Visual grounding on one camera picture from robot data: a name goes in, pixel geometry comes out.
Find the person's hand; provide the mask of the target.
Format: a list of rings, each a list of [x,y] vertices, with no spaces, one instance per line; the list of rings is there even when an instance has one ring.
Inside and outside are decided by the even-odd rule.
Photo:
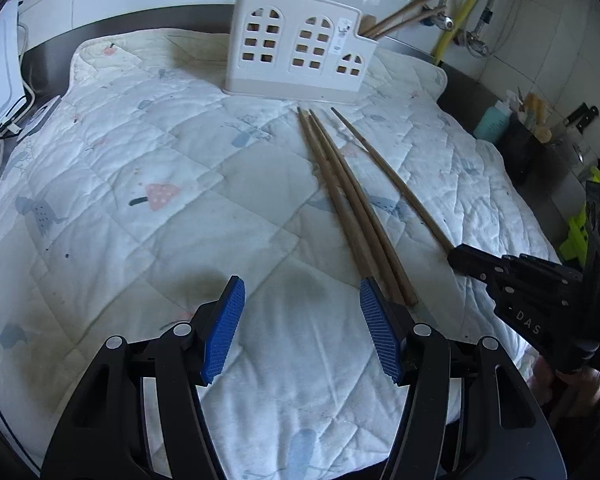
[[[532,366],[528,386],[551,425],[588,415],[600,419],[599,370],[585,367],[566,374],[554,370],[540,356]]]

